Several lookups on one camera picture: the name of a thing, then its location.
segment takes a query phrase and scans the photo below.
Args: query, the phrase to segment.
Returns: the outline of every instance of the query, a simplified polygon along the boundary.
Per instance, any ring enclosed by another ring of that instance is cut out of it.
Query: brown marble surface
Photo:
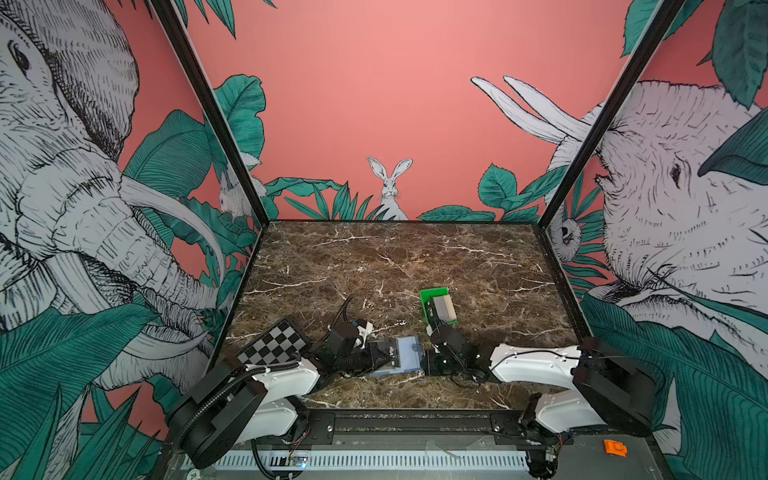
[[[429,348],[419,291],[448,287],[474,343],[556,347],[576,342],[545,259],[525,225],[275,222],[266,230],[222,355],[283,316],[318,340],[348,295],[350,319],[373,335],[419,335]],[[473,386],[417,374],[337,379],[310,407],[522,409],[533,383]]]

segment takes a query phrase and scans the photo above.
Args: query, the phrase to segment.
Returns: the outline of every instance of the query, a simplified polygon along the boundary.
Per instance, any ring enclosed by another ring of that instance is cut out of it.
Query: checkerboard
[[[285,363],[295,359],[309,344],[299,327],[284,317],[242,349],[237,358],[254,365]]]

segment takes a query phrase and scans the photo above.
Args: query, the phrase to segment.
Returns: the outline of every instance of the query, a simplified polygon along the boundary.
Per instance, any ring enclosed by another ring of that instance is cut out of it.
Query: wallpaper
[[[270,218],[524,223],[543,213],[654,10],[175,4],[214,87],[260,82],[257,119],[229,121]],[[243,147],[245,120],[263,122],[263,144]]]
[[[686,2],[549,232],[679,479],[768,478],[767,39],[768,3]]]
[[[260,228],[148,6],[2,0],[0,33],[0,478],[143,478]]]

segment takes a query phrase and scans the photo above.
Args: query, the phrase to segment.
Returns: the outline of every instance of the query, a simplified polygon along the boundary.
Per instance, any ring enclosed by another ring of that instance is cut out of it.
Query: orange object
[[[605,453],[609,455],[620,455],[627,458],[627,447],[621,442],[615,440],[605,440]]]

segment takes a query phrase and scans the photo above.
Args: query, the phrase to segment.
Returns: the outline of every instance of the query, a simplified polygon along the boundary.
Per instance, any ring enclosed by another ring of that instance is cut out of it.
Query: green plastic box
[[[434,296],[443,296],[448,294],[448,289],[444,286],[440,288],[428,288],[427,290],[422,290],[419,292],[419,296],[422,298],[422,310],[424,311],[425,322],[427,322],[427,302],[430,301]],[[448,324],[453,325],[456,322],[458,322],[458,319],[453,320],[452,322],[448,322]]]

